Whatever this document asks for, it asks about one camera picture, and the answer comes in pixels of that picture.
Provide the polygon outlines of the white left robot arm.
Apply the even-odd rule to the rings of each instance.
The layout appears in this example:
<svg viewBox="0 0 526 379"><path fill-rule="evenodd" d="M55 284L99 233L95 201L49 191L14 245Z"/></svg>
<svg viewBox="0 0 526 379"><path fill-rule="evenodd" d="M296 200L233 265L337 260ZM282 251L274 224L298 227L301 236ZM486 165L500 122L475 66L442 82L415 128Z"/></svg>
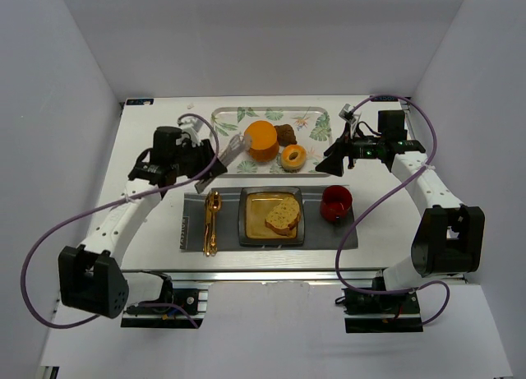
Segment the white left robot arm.
<svg viewBox="0 0 526 379"><path fill-rule="evenodd" d="M122 259L150 212L179 178L200 180L210 174L215 150L191 127L157 127L153 144L136 159L121 200L77 247L58 256L62 303L98 316L117 317L130 294Z"/></svg>

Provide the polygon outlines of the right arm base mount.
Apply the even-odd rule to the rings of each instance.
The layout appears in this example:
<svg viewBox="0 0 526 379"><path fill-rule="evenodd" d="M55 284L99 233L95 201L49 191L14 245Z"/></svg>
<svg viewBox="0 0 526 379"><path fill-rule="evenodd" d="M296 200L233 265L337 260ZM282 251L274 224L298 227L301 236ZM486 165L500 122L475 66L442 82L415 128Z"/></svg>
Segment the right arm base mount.
<svg viewBox="0 0 526 379"><path fill-rule="evenodd" d="M385 293L385 282L375 277L358 291L344 283L335 305L344 309L347 334L398 334L423 332L418 297L414 291Z"/></svg>

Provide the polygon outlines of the sliced bread loaf piece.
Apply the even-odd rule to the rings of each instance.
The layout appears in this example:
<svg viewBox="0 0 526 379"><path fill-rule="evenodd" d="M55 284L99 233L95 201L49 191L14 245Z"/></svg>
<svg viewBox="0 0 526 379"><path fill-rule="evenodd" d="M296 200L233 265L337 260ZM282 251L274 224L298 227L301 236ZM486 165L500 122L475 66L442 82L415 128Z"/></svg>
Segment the sliced bread loaf piece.
<svg viewBox="0 0 526 379"><path fill-rule="evenodd" d="M289 236L298 226L301 208L294 197L284 198L265 217L265 226L279 235Z"/></svg>

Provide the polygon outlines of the orange round cake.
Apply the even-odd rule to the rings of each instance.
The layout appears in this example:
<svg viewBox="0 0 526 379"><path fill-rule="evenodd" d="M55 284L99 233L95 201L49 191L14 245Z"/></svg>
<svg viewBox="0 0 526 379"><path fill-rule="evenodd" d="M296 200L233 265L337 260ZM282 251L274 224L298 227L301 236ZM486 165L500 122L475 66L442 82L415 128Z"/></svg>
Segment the orange round cake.
<svg viewBox="0 0 526 379"><path fill-rule="evenodd" d="M279 143L275 127L265 120L251 123L244 132L250 141L249 155L256 162L269 162L279 153Z"/></svg>

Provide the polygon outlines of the brown chocolate muffin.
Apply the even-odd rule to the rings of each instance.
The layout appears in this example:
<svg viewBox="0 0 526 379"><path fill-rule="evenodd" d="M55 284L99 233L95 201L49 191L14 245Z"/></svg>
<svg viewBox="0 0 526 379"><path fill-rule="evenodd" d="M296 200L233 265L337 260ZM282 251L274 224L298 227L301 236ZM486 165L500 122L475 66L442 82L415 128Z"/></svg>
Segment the brown chocolate muffin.
<svg viewBox="0 0 526 379"><path fill-rule="evenodd" d="M277 140L280 146L286 147L296 145L297 138L295 136L293 127L289 124L275 125Z"/></svg>

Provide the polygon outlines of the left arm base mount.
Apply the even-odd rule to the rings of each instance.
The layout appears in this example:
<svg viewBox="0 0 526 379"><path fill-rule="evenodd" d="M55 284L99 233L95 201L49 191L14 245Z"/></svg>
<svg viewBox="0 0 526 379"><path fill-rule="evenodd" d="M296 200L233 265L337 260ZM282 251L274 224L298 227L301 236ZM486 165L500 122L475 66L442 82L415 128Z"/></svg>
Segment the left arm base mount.
<svg viewBox="0 0 526 379"><path fill-rule="evenodd" d="M151 270L124 276L130 292L122 328L196 330L201 326L208 301L206 284Z"/></svg>

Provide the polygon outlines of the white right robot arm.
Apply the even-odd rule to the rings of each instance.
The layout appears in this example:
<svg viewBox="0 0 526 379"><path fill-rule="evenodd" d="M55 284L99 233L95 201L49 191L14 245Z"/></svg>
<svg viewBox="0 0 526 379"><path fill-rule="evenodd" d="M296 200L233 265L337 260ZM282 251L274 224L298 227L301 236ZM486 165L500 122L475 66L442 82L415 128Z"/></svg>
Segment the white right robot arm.
<svg viewBox="0 0 526 379"><path fill-rule="evenodd" d="M409 291L427 280L474 272L480 265L485 215L467 206L441 181L423 145L408 138L404 112L378 113L378 132L366 136L358 128L359 114L344 107L346 122L340 137L324 153L316 170L334 176L359 159L378 159L402 183L421 216L409 257L384 269L381 290Z"/></svg>

